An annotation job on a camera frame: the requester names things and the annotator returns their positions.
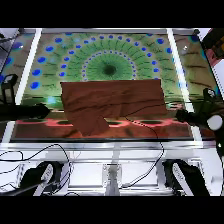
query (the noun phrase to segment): folded cloth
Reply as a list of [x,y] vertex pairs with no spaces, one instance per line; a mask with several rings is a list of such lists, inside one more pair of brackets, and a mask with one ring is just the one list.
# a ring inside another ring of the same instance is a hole
[[61,82],[67,119],[83,136],[109,129],[104,118],[166,114],[160,80]]

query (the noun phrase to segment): cloth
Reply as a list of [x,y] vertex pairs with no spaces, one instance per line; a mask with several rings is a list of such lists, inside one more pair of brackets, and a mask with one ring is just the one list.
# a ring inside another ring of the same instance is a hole
[[104,118],[166,114],[160,80],[62,82],[67,119],[83,136],[109,129]]

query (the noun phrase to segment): brown cloth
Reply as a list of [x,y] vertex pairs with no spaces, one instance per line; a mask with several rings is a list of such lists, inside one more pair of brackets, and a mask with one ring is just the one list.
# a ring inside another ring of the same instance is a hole
[[104,118],[166,114],[160,80],[62,82],[67,119],[83,136],[109,129]]

